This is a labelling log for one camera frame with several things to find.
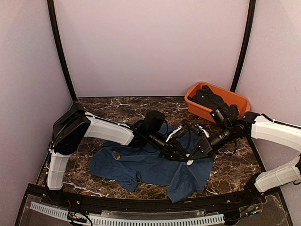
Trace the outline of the blue t-shirt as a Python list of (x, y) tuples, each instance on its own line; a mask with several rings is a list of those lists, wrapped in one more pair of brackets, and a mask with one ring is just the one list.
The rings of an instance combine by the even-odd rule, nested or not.
[[(120, 154), (119, 161), (112, 152)], [(167, 196), (172, 203), (190, 197), (194, 192), (203, 192), (210, 176), (215, 157), (185, 162), (159, 158), (159, 151), (147, 144), (130, 147), (105, 141), (90, 163), (91, 174), (115, 180), (124, 189), (134, 192), (137, 181), (147, 184), (168, 186)]]

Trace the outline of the round yellow grey brooch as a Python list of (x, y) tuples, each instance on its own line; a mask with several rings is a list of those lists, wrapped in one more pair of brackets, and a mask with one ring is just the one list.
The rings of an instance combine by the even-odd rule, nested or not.
[(120, 158), (121, 158), (120, 154), (119, 154), (118, 152), (116, 152), (116, 151), (113, 151), (113, 152), (112, 152), (112, 157), (113, 157), (115, 160), (117, 160), (117, 161), (119, 161)]

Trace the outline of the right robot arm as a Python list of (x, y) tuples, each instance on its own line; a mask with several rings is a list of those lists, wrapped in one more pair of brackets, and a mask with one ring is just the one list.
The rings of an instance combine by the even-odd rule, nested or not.
[[(301, 107), (296, 105), (279, 105), (272, 107), (267, 105), (264, 108), (256, 108), (263, 110), (270, 118), (295, 125), (301, 125)], [(206, 119), (197, 115), (186, 112), (186, 120), (192, 123), (201, 123), (210, 133), (216, 132), (218, 127)], [(209, 196), (218, 194), (227, 194), (242, 191), (243, 186), (250, 178), (251, 174), (260, 171), (259, 163), (265, 167), (266, 171), (272, 170), (282, 164), (287, 163), (296, 157), (299, 153), (292, 148), (285, 147), (270, 141), (246, 138), (238, 139), (238, 152), (227, 157), (221, 151), (220, 155), (215, 158), (211, 174), (207, 184), (202, 192), (196, 196)], [(281, 186), (283, 194), (288, 195), (294, 193), (301, 195), (301, 185), (293, 185), (289, 183)]]

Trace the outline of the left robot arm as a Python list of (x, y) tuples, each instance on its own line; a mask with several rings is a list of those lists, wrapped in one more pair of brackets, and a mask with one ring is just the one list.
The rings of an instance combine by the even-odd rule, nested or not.
[(96, 116), (80, 104), (72, 105), (52, 126), (48, 145), (51, 157), (46, 178), (46, 188), (50, 189), (48, 198), (56, 205), (66, 202), (66, 194), (61, 189), (67, 164), (86, 138), (132, 147), (150, 144), (168, 160), (187, 162), (188, 149), (179, 143), (176, 135), (183, 126), (161, 134), (159, 130), (165, 122), (165, 115), (156, 110), (147, 112), (143, 119), (130, 125)]

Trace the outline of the black clothing in basin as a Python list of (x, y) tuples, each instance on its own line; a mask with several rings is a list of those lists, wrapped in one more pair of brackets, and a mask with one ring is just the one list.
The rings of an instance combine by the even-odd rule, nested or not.
[(202, 89), (198, 90), (193, 97), (188, 97), (188, 99), (194, 103), (202, 105), (212, 110), (217, 108), (222, 109), (227, 115), (234, 114), (239, 115), (237, 105), (228, 105), (224, 102), (223, 98), (214, 92), (207, 86), (202, 86)]

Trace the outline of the orange plastic basin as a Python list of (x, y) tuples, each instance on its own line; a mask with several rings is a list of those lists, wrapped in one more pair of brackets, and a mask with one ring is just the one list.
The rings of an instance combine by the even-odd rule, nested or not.
[(251, 110), (247, 98), (206, 82), (194, 84), (184, 99), (190, 113), (211, 122), (214, 120), (210, 112), (221, 105), (235, 107), (239, 116)]

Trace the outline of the black front rail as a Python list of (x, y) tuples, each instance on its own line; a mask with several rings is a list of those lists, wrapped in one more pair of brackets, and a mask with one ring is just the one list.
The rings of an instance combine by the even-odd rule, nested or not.
[(205, 209), (207, 212), (215, 210), (231, 211), (249, 204), (258, 204), (258, 199), (251, 199), (245, 192), (189, 198), (184, 201), (171, 203), (170, 200), (135, 200), (135, 199), (115, 199), (98, 196), (81, 195), (58, 191), (56, 197), (52, 197), (59, 204), (69, 200), (71, 208), (83, 212), (97, 213), (102, 210), (111, 211), (131, 211), (131, 212), (177, 212)]

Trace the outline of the right black frame post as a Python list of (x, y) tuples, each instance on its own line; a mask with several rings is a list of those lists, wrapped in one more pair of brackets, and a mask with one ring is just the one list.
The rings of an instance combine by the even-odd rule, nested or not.
[(243, 40), (242, 40), (241, 50), (239, 53), (238, 63), (237, 63), (234, 77), (232, 80), (232, 84), (230, 87), (230, 91), (234, 92), (234, 93), (237, 90), (238, 82), (239, 82), (240, 75), (242, 73), (242, 69), (243, 69), (243, 65), (244, 65), (244, 61), (246, 58), (247, 48), (248, 48), (251, 31), (252, 31), (252, 26), (253, 26), (255, 6), (256, 6), (256, 0), (249, 0), (248, 12), (247, 12), (247, 18), (246, 18), (246, 26), (245, 26), (244, 36), (243, 36)]

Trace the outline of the black frame post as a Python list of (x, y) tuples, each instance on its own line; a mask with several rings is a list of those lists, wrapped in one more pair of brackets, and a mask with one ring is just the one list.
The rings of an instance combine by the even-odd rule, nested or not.
[(238, 82), (239, 82), (240, 75), (242, 73), (242, 69), (243, 69), (243, 65), (244, 65), (244, 61), (246, 58), (247, 48), (248, 48), (251, 31), (252, 31), (252, 26), (253, 26), (255, 6), (256, 6), (256, 0), (249, 0), (248, 12), (247, 12), (247, 18), (246, 18), (246, 26), (245, 26), (244, 36), (243, 36), (243, 40), (242, 40), (241, 50), (239, 53), (238, 63), (237, 63), (234, 77), (232, 80), (232, 84), (230, 87), (230, 91), (234, 92), (234, 93), (237, 90)]
[(68, 70), (67, 62), (65, 59), (64, 51), (63, 51), (63, 46), (62, 46), (62, 42), (61, 42), (59, 26), (58, 26), (57, 17), (56, 17), (56, 11), (55, 11), (55, 1), (47, 0), (47, 5), (48, 5), (48, 14), (49, 14), (49, 19), (50, 19), (50, 23), (51, 23), (52, 33), (53, 33), (60, 65), (61, 65), (61, 68), (63, 71), (63, 76), (65, 79), (70, 97), (72, 99), (72, 102), (75, 102), (77, 100), (77, 95), (76, 95), (73, 83), (71, 81), (71, 76), (70, 76), (70, 73)]

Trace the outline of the left black frame post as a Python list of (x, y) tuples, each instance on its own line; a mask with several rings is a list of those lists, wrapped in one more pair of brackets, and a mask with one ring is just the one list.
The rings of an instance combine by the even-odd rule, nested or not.
[(52, 33), (53, 33), (60, 65), (61, 65), (61, 68), (63, 71), (63, 76), (65, 79), (70, 97), (72, 99), (72, 102), (75, 102), (77, 100), (77, 95), (76, 95), (73, 83), (71, 81), (71, 76), (70, 76), (70, 73), (68, 70), (67, 62), (65, 59), (64, 51), (63, 51), (63, 46), (62, 46), (62, 42), (61, 42), (59, 26), (58, 26), (57, 17), (56, 17), (56, 11), (55, 11), (55, 1), (47, 0), (47, 5), (48, 5), (48, 14), (49, 14), (49, 19), (50, 19), (50, 23), (51, 23)]

